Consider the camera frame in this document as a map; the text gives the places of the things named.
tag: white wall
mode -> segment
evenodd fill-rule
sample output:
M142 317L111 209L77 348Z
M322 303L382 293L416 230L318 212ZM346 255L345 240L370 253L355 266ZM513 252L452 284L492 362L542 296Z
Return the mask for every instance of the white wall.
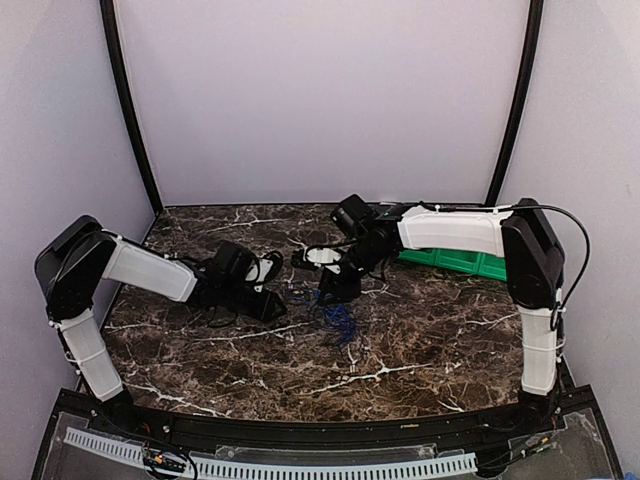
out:
M502 201L534 196L586 224L593 263L566 315L567 357L591 383L623 469L640 472L640 3L545 2ZM569 255L580 234L554 221Z
M118 0L163 201L483 201L528 4Z
M0 477L29 478L60 387L33 261L83 213L141 238L152 219L111 76L99 2L0 2ZM97 295L104 313L113 286Z

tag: brown marble surface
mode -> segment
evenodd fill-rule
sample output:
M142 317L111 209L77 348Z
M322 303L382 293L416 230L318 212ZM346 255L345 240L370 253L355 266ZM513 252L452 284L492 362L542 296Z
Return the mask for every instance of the brown marble surface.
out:
M277 249L285 266L268 288L317 285L319 272L288 259L341 233L329 205L176 207L147 245L199 259L221 240L256 254ZM341 355L334 333L303 305L269 325L240 317L207 327L211 314L125 287L104 336L139 405L229 418L363 421L476 410L516 401L520 324L504 284L396 261L388 285L363 281L350 306L362 341Z

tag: white perforated rail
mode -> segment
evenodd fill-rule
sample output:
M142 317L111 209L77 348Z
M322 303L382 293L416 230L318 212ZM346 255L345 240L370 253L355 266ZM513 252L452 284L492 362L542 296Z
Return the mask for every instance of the white perforated rail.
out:
M64 442L132 467L144 468L139 443L68 428ZM421 480L477 471L474 453L414 462L358 466L289 466L235 463L192 455L203 480ZM189 466L182 478L192 478Z

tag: black pole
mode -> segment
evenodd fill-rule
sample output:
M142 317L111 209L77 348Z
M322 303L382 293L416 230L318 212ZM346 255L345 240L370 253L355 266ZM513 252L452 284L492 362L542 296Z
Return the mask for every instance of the black pole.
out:
M518 71L518 80L516 81L516 89L513 94L511 103L511 111L507 120L507 128L502 139L500 154L496 162L496 168L493 171L489 192L484 201L485 206L494 206L498 201L504 178L507 175L509 161L513 153L513 146L518 136L518 128L524 111L525 100L527 99L527 91L529 90L529 82L531 80L531 72L533 71L533 61L536 56L536 46L538 45L538 34L540 33L540 23L542 20L542 5L544 0L531 0L529 4L529 18L527 19L527 32L524 37L524 47L522 49L522 58L520 59L520 70Z
M109 58L111 59L111 70L113 71L113 79L116 82L118 97L120 98L120 107L122 115L129 133L129 140L133 148L133 154L136 157L136 163L140 170L140 176L147 191L149 202L156 215L162 212L162 200L158 193L158 186L153 178L149 157L144 148L140 126L138 125L138 117L133 107L133 99L131 98L131 90L129 89L129 81L127 80L127 72L124 66L124 58L122 56L122 47L120 45L120 36L118 35L118 24L116 21L116 13L113 6L113 0L100 0L100 8L102 9L102 23L104 25L104 34L107 39L107 48L109 49Z

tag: marble tabletop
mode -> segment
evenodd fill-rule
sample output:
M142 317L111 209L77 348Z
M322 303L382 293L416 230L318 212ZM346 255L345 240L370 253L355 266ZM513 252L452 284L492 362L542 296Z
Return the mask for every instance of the marble tabletop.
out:
M303 245L342 240L332 205L175 207L147 245L198 259L231 240L286 259L268 288L314 288L293 270ZM364 421L477 410L517 401L520 322L503 283L401 261L387 284L363 280L350 304L360 334L336 334L302 304L271 324L203 312L125 286L104 326L114 364L138 405L247 420Z

